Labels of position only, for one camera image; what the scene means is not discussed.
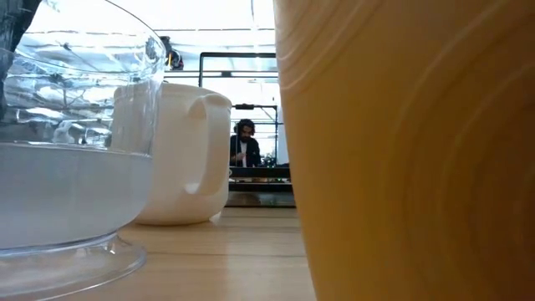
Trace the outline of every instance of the glass bowl base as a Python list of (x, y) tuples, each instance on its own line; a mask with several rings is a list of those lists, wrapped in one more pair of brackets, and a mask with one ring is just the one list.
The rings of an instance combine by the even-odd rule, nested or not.
[(116, 232), (53, 246), (0, 249), (0, 299), (66, 296), (124, 277), (145, 260), (143, 247)]

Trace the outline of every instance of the dark jacket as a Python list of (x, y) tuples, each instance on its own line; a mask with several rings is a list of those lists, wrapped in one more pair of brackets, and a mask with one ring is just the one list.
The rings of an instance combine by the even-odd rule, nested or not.
[[(236, 135), (231, 136), (230, 157), (232, 158), (233, 156), (241, 152), (242, 152), (241, 141), (237, 139)], [(258, 141), (254, 138), (251, 138), (247, 142), (246, 158), (247, 158), (247, 167), (260, 166), (260, 147), (258, 146)], [(243, 164), (241, 161), (238, 161), (238, 162), (231, 161), (231, 166), (243, 167)]]

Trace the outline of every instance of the mug handle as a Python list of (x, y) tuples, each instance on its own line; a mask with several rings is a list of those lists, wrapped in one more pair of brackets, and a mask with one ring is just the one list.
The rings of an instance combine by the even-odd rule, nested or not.
[(187, 116), (206, 119), (208, 124), (208, 151), (206, 165), (199, 183), (186, 184), (186, 192), (196, 195), (213, 195), (228, 178), (228, 152), (230, 148), (231, 101), (220, 94), (207, 94), (195, 100)]

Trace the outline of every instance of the man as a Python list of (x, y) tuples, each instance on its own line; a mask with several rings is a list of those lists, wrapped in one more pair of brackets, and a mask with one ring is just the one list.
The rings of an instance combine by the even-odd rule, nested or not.
[(231, 166), (260, 166), (260, 148), (254, 136), (254, 123), (251, 120), (240, 120), (234, 126), (235, 135), (231, 136)]

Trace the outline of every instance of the yellow vase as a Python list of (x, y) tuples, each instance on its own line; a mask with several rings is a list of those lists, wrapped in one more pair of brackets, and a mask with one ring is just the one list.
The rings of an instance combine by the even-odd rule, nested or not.
[(535, 299), (535, 1), (275, 11), (318, 300)]

